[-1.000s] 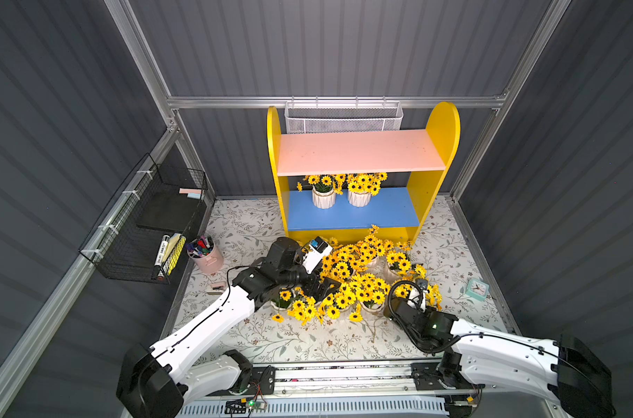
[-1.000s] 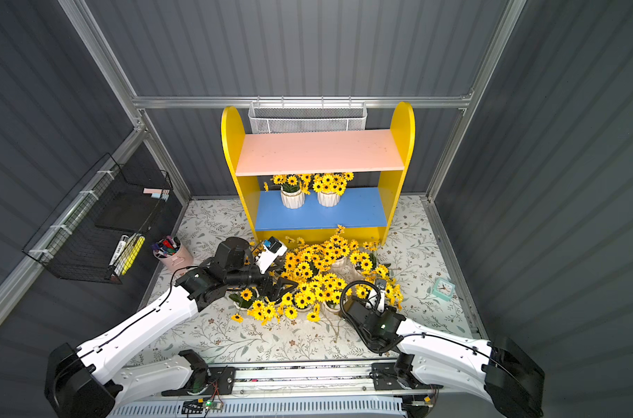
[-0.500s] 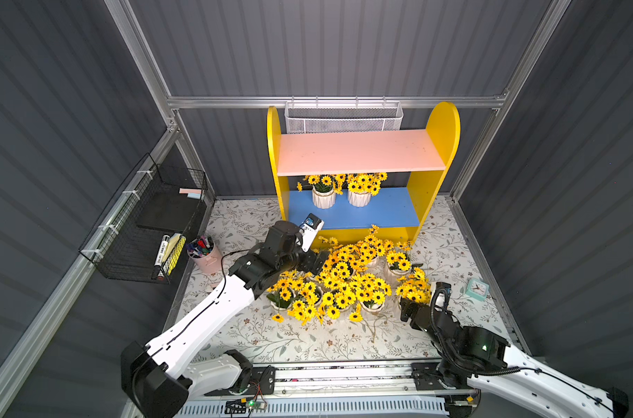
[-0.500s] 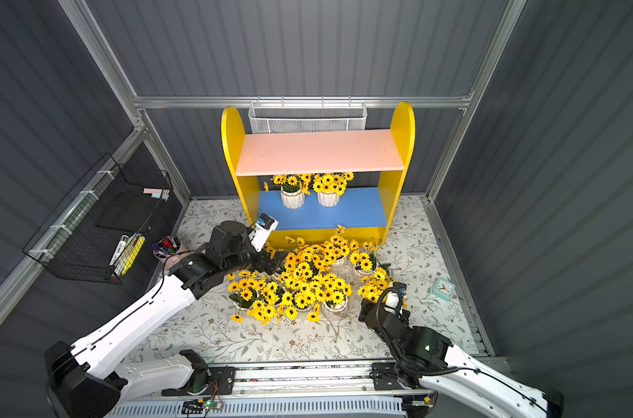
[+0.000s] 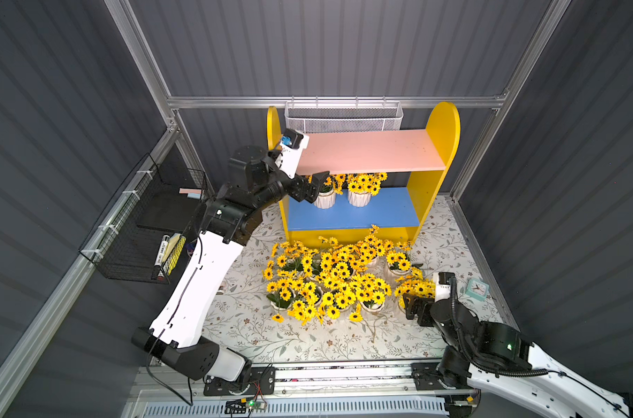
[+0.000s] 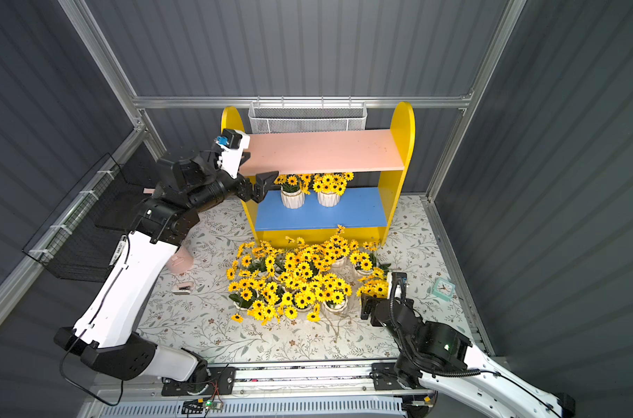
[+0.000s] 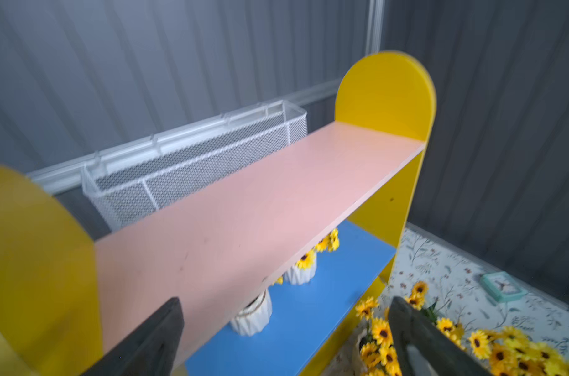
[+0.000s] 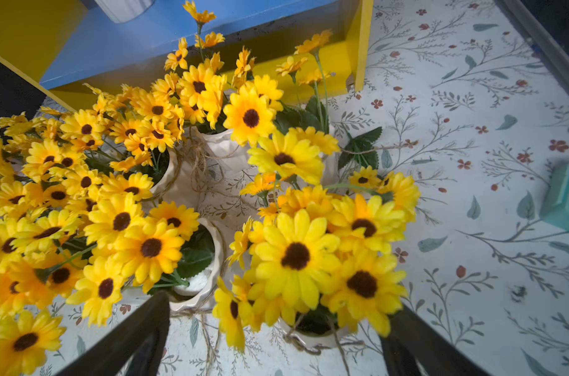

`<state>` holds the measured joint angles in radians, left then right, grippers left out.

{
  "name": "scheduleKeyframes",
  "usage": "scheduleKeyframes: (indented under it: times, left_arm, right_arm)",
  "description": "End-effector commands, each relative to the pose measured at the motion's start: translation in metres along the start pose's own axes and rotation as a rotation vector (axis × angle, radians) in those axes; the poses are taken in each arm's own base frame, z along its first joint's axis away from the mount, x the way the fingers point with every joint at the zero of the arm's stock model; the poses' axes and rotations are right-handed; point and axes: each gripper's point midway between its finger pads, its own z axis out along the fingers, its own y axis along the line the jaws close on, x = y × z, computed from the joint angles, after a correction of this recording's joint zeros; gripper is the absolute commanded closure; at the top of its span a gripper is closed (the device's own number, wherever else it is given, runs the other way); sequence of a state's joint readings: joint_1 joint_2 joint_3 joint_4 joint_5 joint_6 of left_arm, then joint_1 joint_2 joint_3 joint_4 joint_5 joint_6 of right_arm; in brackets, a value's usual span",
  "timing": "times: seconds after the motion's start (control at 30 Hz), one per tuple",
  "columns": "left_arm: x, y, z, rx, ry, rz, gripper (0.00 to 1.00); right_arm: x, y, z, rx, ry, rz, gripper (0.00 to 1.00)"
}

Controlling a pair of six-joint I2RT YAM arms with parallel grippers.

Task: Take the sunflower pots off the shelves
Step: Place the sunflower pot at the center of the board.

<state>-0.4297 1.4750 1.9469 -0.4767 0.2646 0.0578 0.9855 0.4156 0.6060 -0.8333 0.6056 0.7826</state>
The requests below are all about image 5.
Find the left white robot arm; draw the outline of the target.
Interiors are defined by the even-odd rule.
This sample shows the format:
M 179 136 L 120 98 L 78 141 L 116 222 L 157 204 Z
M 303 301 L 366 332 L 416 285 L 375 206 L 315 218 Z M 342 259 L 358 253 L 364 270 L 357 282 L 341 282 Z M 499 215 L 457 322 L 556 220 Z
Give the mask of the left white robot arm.
M 229 180 L 208 200 L 196 247 L 165 308 L 132 343 L 176 372 L 197 381 L 207 376 L 246 384 L 249 359 L 203 337 L 215 295 L 234 261 L 262 223 L 264 209 L 289 196 L 314 202 L 328 172 L 297 174 L 302 148 L 244 146 L 229 159 Z

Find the shelf sunflower pot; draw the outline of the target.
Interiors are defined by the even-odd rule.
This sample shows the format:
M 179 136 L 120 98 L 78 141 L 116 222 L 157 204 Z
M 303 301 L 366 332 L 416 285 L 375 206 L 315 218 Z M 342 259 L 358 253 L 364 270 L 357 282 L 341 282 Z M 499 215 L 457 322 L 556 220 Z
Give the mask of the shelf sunflower pot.
M 377 196 L 382 183 L 388 179 L 387 172 L 347 174 L 347 200 L 353 207 L 367 206 Z
M 323 252 L 311 250 L 309 253 L 302 254 L 298 261 L 297 271 L 302 277 L 316 282 L 323 281 Z
M 336 204 L 337 195 L 343 194 L 346 178 L 346 174 L 330 175 L 322 184 L 313 205 L 322 210 L 332 208 Z
M 372 273 L 354 275 L 349 281 L 349 288 L 354 296 L 354 307 L 349 316 L 351 322 L 361 322 L 364 310 L 377 313 L 391 296 L 391 285 Z
M 273 307 L 272 320 L 283 322 L 283 312 L 288 311 L 302 290 L 303 283 L 298 279 L 281 278 L 266 286 L 266 298 Z
M 401 309 L 405 309 L 404 297 L 406 295 L 435 299 L 435 283 L 431 278 L 426 278 L 419 268 L 412 268 L 407 275 L 397 278 L 395 281 L 397 286 L 394 290 L 394 296 Z
M 318 317 L 319 306 L 323 299 L 323 289 L 315 282 L 305 282 L 296 292 L 287 314 L 290 318 L 307 326 Z
M 323 284 L 321 311 L 330 320 L 337 320 L 356 301 L 351 284 L 344 280 L 328 279 Z
M 386 256 L 395 247 L 392 240 L 379 238 L 379 231 L 378 226 L 372 225 L 365 238 L 355 245 L 358 259 L 366 266 L 374 266 L 380 257 Z
M 320 260 L 318 278 L 321 282 L 328 280 L 349 280 L 353 276 L 351 262 L 354 259 L 354 249 L 351 245 L 340 244 L 335 237 L 318 237 L 320 247 Z

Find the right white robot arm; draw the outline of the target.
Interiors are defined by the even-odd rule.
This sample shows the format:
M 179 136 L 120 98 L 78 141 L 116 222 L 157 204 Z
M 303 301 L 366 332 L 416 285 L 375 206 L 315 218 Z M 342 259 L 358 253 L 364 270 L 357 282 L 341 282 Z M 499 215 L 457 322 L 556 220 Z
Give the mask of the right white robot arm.
M 633 417 L 633 394 L 597 386 L 515 328 L 480 320 L 455 294 L 402 301 L 407 319 L 434 327 L 447 345 L 436 364 L 412 364 L 418 390 L 491 393 L 543 417 Z

